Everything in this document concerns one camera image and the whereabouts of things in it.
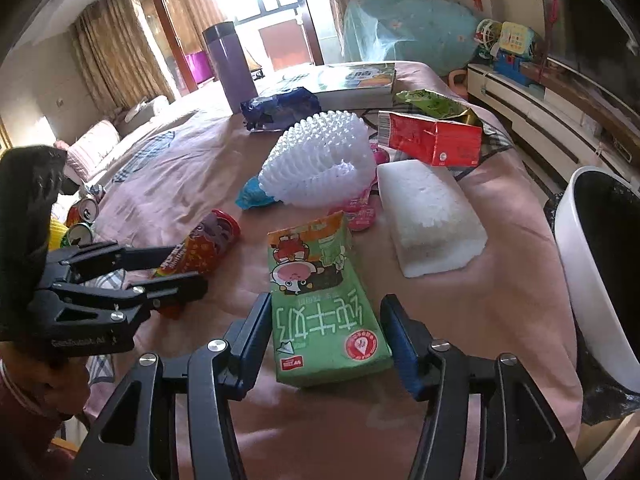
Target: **toy fan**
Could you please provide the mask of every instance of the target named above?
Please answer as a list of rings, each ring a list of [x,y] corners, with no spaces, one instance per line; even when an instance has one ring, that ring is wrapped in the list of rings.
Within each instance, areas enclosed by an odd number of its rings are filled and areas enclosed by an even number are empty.
[[[491,49],[500,40],[502,23],[489,18],[478,23],[474,39],[480,44],[480,57],[491,59]]]

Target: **red logo circle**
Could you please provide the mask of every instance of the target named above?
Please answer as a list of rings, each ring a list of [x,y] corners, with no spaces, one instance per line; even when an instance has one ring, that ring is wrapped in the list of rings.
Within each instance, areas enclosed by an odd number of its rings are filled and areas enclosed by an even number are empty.
[[[357,330],[344,344],[347,355],[355,361],[364,361],[375,354],[378,338],[371,330]]]

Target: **red carton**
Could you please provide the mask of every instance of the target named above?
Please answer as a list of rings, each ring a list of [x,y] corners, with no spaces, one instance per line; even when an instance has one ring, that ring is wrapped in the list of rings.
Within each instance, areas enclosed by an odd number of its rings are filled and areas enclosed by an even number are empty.
[[[397,112],[378,115],[378,142],[431,166],[478,165],[482,128]]]

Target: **pink pillow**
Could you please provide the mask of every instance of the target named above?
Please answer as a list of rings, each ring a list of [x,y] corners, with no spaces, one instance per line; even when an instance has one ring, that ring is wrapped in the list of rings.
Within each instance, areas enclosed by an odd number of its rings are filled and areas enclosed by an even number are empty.
[[[82,180],[88,182],[98,164],[119,142],[118,131],[104,119],[94,124],[66,151],[66,163]]]
[[[53,143],[53,147],[65,151],[69,149],[69,145],[64,140],[57,140]]]

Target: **red sleeve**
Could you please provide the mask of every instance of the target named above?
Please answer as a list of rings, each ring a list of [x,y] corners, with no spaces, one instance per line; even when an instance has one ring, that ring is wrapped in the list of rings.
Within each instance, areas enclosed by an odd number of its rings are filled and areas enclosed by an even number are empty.
[[[32,466],[47,480],[61,479],[69,470],[71,456],[59,449],[49,449],[51,439],[60,427],[59,418],[47,417],[38,405],[25,396],[7,376],[0,361],[0,447],[3,456],[0,477],[7,469],[17,471]],[[5,467],[5,461],[14,462]]]

